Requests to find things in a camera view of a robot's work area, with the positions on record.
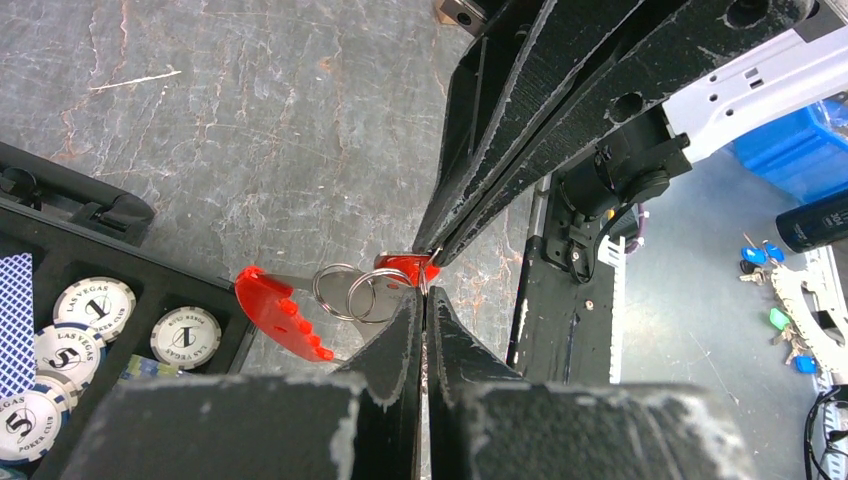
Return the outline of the red key tag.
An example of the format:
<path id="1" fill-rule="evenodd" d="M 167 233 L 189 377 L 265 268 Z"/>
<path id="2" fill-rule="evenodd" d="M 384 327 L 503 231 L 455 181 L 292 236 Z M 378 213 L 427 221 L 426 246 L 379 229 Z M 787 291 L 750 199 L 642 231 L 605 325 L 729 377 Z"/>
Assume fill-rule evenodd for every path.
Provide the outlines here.
<path id="1" fill-rule="evenodd" d="M 419 253 L 383 252 L 375 257 L 373 267 L 398 270 L 411 281 L 413 286 L 421 288 L 425 288 L 441 272 L 441 269 L 434 264 L 431 254 Z"/>

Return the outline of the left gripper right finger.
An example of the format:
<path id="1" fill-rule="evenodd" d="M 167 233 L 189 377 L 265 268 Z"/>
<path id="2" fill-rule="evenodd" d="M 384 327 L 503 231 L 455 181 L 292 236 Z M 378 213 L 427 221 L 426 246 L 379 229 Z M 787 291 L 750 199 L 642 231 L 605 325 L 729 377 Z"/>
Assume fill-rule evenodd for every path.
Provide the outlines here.
<path id="1" fill-rule="evenodd" d="M 692 385 L 531 383 L 430 289 L 426 353 L 435 479 L 753 479 L 732 417 Z"/>

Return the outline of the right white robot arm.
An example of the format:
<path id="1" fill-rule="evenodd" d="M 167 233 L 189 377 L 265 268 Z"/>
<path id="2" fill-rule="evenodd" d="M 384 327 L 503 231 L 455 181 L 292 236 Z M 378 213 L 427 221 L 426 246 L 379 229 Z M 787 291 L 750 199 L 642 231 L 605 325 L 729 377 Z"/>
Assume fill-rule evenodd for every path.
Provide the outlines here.
<path id="1" fill-rule="evenodd" d="M 503 1 L 454 70 L 439 174 L 412 249 L 455 259 L 516 197 L 810 19 L 815 1 Z"/>

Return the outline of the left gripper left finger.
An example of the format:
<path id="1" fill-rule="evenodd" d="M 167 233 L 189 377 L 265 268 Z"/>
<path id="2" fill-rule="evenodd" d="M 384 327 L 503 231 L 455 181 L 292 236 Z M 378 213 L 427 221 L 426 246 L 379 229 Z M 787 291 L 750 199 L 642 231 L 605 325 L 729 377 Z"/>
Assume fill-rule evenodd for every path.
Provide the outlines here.
<path id="1" fill-rule="evenodd" d="M 119 386 L 63 479 L 416 479 L 424 299 L 408 291 L 326 375 L 206 375 Z"/>

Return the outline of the red keyring carabiner with rings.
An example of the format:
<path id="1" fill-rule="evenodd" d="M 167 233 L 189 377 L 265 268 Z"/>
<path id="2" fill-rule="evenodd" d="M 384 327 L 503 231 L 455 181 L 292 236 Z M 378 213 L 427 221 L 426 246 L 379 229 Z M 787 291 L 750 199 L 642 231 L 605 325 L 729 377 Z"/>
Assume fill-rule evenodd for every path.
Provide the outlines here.
<path id="1" fill-rule="evenodd" d="M 388 265 L 362 271 L 333 263 L 307 276 L 250 266 L 239 273 L 234 288 L 247 318 L 284 350 L 310 362 L 338 363 L 338 355 L 320 337 L 315 315 L 347 325 L 367 343 L 418 285 L 412 273 Z"/>

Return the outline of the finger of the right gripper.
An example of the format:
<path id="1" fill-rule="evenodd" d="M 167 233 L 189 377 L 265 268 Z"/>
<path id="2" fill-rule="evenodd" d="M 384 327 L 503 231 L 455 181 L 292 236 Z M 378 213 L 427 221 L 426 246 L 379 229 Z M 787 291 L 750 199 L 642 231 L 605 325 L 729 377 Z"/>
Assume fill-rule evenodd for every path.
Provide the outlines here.
<path id="1" fill-rule="evenodd" d="M 813 7 L 809 1 L 646 2 L 649 12 L 639 15 L 608 63 L 580 82 L 528 145 L 518 175 L 530 186 L 681 89 L 792 29 Z M 434 264 L 447 266 L 459 254 L 434 253 Z"/>
<path id="2" fill-rule="evenodd" d="M 531 141 L 608 63 L 646 1 L 508 1 L 452 74 L 436 186 L 415 253 L 461 253 L 531 185 Z"/>

